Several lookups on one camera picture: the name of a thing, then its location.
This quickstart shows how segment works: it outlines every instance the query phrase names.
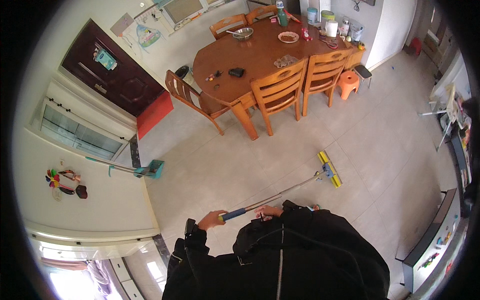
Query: red doormat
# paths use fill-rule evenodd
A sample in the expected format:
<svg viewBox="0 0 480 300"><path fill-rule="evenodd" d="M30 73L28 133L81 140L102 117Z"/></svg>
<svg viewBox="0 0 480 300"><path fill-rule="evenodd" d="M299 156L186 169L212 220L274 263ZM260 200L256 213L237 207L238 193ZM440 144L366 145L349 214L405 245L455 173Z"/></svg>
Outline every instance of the red doormat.
<svg viewBox="0 0 480 300"><path fill-rule="evenodd" d="M172 110L173 104L170 93L165 91L137 117L138 139L143 138Z"/></svg>

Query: green bottle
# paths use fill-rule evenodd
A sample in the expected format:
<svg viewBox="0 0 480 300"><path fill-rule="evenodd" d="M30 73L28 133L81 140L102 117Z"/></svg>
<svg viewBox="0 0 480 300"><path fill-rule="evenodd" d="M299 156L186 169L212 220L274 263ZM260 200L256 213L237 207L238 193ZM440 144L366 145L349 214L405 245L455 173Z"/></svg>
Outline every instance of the green bottle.
<svg viewBox="0 0 480 300"><path fill-rule="evenodd" d="M280 26L282 27L287 26L288 18L287 18L287 14L283 10L283 2L281 0L277 0L276 7L278 8L278 12L276 16L278 17L278 22L280 23Z"/></svg>

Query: metal bowl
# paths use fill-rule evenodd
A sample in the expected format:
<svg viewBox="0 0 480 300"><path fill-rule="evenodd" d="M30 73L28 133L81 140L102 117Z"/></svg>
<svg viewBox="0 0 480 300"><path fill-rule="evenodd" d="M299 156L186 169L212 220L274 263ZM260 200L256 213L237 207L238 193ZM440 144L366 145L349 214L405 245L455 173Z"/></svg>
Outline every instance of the metal bowl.
<svg viewBox="0 0 480 300"><path fill-rule="evenodd" d="M253 28L250 27L240 28L239 30L235 31L235 34L232 34L232 36L240 42L250 39L252 35Z"/></svg>

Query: yellow mop head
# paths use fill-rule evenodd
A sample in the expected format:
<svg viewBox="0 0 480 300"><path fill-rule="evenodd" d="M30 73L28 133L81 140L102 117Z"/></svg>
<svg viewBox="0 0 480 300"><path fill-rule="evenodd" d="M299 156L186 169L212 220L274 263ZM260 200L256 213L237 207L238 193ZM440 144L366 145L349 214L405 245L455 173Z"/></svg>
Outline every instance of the yellow mop head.
<svg viewBox="0 0 480 300"><path fill-rule="evenodd" d="M324 165L327 164L330 167L330 169L332 170L334 175L330 178L330 180L332 181L335 188L338 188L340 185L342 185L342 180L340 180L340 177L338 176L332 162L330 161L330 158L328 157L327 152L320 151L317 154L317 156L320 159L320 161L322 162L322 164L324 164Z"/></svg>

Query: plate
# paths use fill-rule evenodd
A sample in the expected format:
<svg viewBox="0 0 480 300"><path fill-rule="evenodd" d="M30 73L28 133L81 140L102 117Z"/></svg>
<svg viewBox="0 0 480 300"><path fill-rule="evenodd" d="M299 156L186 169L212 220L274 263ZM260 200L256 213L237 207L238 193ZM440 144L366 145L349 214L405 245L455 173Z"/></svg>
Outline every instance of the plate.
<svg viewBox="0 0 480 300"><path fill-rule="evenodd" d="M293 38L293 41L291 42L282 41L282 36L291 36ZM284 43L291 44L299 40L299 35L291 31L285 31L278 35L278 39Z"/></svg>

